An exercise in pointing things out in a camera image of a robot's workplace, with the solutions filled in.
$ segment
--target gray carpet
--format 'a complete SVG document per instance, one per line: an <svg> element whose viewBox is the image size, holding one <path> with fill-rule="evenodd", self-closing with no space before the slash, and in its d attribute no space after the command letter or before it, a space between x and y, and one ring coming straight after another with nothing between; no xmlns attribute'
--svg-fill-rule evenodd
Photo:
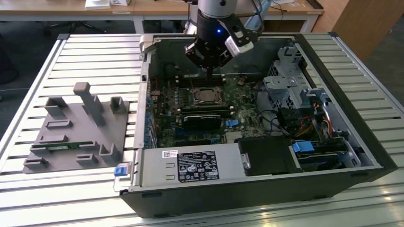
<svg viewBox="0 0 404 227"><path fill-rule="evenodd" d="M109 33L133 33L133 24L130 21L91 21L93 26L106 30ZM147 22L145 31L150 33L171 32L171 24L169 21L162 22L162 26L157 22ZM2 91L15 88L29 88L34 80L37 72L47 56L51 45L55 41L58 33L66 33L67 28L51 30L51 36L42 36L42 23L38 22L1 22L0 23L0 48L6 52L18 72L18 78L0 85L0 138L6 130L13 115L21 104L25 90ZM78 28L75 34L89 34L90 30ZM387 34L382 43L377 47L374 53L365 62L374 75L383 83L391 94L404 103L404 76L402 60L399 55L404 54L404 18L398 21L391 33Z"/></svg>

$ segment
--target green circuit board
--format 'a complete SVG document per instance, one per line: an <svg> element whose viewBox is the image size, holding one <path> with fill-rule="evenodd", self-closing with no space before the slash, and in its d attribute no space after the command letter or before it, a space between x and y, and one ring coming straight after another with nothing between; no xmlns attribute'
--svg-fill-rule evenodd
<svg viewBox="0 0 404 227"><path fill-rule="evenodd" d="M179 106L194 105L191 88L174 88L169 82L159 89L161 95L154 98L154 129L157 134L157 147L177 147L202 144L227 143L226 134L229 132L239 132L242 137L254 137L265 134L265 129L258 119L253 103L253 89L255 82L242 83L239 85L239 77L225 76L225 84L222 87L202 87L197 89L211 89L219 91L214 103L230 105L231 115L221 118L219 128L213 131L193 131L186 133L179 126L181 114L175 113ZM227 127L226 121L237 120L237 125Z"/></svg>

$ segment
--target white box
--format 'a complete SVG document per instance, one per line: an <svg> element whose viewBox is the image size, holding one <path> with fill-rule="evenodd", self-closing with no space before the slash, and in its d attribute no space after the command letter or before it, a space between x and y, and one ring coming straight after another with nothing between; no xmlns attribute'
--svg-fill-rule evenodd
<svg viewBox="0 0 404 227"><path fill-rule="evenodd" d="M110 0L110 4L115 6L126 6L130 0Z"/></svg>
<svg viewBox="0 0 404 227"><path fill-rule="evenodd" d="M85 10L109 9L109 0L85 0Z"/></svg>

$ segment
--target slotted aluminum surface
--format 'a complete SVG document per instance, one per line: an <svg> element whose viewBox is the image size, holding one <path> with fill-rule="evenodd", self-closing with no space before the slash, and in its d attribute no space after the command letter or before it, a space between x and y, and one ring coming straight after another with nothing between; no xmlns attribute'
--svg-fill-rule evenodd
<svg viewBox="0 0 404 227"><path fill-rule="evenodd" d="M347 227L402 224L402 110L343 44L327 34L305 34L305 38L398 166L398 170L381 179L355 185L323 200L141 219L111 189L113 168L23 175L22 162L46 115L42 108L46 97L61 95L67 103L77 102L71 86L78 81L90 83L90 92L98 94L101 101L111 96L122 96L130 101L123 160L131 159L141 65L138 38L137 35L70 35L67 41L58 41L53 48L38 75L42 79L37 81L37 89L35 85L31 88L31 102L10 125L9 138L1 141L6 145L0 160L0 226ZM318 79L309 73L319 87Z"/></svg>

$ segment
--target blue tab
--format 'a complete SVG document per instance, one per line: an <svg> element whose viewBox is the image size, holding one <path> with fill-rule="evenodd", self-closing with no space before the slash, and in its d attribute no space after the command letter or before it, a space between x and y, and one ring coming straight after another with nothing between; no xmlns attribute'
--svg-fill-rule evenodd
<svg viewBox="0 0 404 227"><path fill-rule="evenodd" d="M235 126L237 124L238 124L238 120L237 119L231 120L231 126Z"/></svg>
<svg viewBox="0 0 404 227"><path fill-rule="evenodd" d="M230 121L225 121L225 126L226 127L233 127L238 124L238 120L234 119L234 120L230 120Z"/></svg>
<svg viewBox="0 0 404 227"><path fill-rule="evenodd" d="M114 176L125 176L127 175L127 168L126 167L114 167L113 175Z"/></svg>
<svg viewBox="0 0 404 227"><path fill-rule="evenodd" d="M314 151L313 145L309 141L297 141L294 144L291 144L291 148L294 153Z"/></svg>

